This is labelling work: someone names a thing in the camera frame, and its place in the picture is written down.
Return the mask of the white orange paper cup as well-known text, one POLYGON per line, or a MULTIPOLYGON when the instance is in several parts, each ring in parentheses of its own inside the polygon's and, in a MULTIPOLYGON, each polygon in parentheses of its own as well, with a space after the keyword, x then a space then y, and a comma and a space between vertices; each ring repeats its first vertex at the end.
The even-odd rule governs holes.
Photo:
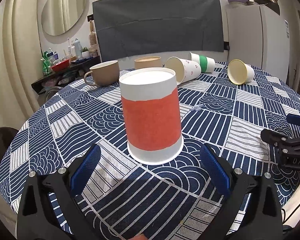
POLYGON ((127 149, 146 165, 162 165, 183 149, 175 71, 133 70, 119 78, 127 149))

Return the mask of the white yellow-rim paper cup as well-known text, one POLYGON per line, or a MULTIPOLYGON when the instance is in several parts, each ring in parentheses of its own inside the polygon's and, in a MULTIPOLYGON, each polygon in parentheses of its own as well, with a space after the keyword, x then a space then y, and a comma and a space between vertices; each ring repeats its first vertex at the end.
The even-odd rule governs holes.
POLYGON ((242 85, 254 79, 255 72, 251 65, 239 59, 234 59, 228 64, 229 80, 235 85, 242 85))

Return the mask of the white green paper cup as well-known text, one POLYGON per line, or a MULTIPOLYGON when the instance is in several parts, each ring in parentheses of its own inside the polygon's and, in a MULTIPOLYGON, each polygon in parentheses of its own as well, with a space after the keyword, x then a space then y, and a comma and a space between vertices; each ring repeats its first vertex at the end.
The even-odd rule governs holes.
POLYGON ((213 73, 215 70, 215 60, 210 57, 190 52, 190 60, 200 65, 202 73, 213 73))

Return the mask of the white cup pink hearts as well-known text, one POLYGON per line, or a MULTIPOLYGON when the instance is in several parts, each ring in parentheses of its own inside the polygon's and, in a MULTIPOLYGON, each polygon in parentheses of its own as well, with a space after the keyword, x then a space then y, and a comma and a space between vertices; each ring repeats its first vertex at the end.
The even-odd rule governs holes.
POLYGON ((170 57, 165 62, 165 68, 175 71, 177 85, 196 79, 201 74, 201 67, 197 62, 178 57, 170 57))

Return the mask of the brown kraft paper cup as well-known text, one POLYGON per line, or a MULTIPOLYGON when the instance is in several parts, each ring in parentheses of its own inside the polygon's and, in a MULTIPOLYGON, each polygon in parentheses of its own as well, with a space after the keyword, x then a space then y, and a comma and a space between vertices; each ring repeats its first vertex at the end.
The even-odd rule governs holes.
POLYGON ((134 68, 150 68, 150 67, 162 67, 162 61, 160 56, 147 56, 134 60, 134 68))

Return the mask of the small clear plastic scrap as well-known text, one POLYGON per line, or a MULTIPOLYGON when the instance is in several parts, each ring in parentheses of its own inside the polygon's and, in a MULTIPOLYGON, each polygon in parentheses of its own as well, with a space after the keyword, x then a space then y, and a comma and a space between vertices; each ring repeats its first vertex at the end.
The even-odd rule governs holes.
POLYGON ((202 105, 195 105, 193 106, 190 111, 201 111, 202 110, 202 105))

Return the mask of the white refrigerator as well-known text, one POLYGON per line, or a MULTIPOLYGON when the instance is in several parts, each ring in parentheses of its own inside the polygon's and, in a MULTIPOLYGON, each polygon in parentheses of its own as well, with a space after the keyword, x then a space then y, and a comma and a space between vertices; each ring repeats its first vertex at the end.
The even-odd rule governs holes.
POLYGON ((249 5, 226 11, 229 60, 239 59, 287 81, 289 26, 265 5, 249 5))

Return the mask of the dark side shelf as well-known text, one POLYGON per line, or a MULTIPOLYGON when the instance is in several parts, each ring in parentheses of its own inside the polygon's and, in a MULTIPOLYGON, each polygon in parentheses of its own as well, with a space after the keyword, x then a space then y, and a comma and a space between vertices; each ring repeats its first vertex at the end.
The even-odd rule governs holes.
POLYGON ((31 84, 32 89, 38 94, 44 94, 49 88, 54 86, 65 87, 75 79, 81 78, 89 68, 101 63, 100 56, 80 60, 79 63, 70 64, 64 70, 52 72, 31 84))

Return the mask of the green plastic bottle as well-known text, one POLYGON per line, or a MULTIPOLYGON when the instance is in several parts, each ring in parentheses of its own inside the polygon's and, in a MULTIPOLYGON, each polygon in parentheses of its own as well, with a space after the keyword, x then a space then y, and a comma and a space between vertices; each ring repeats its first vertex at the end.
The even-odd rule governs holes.
POLYGON ((49 61, 47 55, 48 55, 48 52, 45 51, 45 52, 43 52, 43 55, 42 55, 42 58, 41 58, 42 63, 43 63, 43 74, 44 75, 49 75, 52 72, 50 61, 49 61))

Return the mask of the red bowl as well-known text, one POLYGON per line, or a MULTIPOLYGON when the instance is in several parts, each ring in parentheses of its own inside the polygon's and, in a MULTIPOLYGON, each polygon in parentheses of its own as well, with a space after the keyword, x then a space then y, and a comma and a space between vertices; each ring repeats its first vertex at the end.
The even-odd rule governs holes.
POLYGON ((53 66, 51 66, 51 70, 55 73, 63 71, 64 69, 68 68, 70 65, 69 59, 61 61, 53 66))

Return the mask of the beige ceramic mug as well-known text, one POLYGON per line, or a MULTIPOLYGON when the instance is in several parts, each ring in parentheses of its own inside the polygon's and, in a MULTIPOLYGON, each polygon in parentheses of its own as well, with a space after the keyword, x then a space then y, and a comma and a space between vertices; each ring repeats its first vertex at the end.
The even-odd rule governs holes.
POLYGON ((109 86, 116 83, 120 77, 117 60, 102 62, 89 68, 83 79, 89 86, 109 86))

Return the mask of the small potted plant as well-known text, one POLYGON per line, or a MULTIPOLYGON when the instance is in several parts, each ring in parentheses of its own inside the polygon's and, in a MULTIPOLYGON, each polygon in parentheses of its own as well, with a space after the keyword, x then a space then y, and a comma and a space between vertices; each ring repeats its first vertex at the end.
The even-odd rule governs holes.
POLYGON ((82 57, 88 59, 90 57, 90 51, 87 47, 82 48, 82 57))

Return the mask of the white spray bottle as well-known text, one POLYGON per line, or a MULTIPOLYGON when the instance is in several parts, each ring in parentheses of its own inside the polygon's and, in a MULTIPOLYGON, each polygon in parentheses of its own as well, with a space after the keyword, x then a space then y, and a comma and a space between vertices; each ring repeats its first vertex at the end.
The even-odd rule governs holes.
POLYGON ((74 40, 74 47, 75 47, 76 57, 78 59, 81 59, 82 58, 82 46, 81 46, 80 41, 77 38, 74 40))

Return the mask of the wooden brush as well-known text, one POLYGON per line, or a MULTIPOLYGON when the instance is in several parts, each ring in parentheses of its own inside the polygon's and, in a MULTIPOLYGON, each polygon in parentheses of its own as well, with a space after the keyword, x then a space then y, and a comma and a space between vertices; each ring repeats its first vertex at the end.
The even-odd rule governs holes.
POLYGON ((96 33, 94 32, 92 20, 89 21, 89 28, 90 28, 89 42, 90 42, 90 46, 92 47, 97 45, 96 33))

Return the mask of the oval wall mirror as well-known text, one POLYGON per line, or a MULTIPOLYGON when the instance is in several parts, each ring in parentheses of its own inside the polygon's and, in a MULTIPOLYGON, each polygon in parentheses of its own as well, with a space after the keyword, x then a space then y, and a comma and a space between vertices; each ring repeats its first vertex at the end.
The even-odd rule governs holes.
POLYGON ((69 31, 82 16, 88 0, 47 0, 42 11, 42 28, 50 36, 69 31))

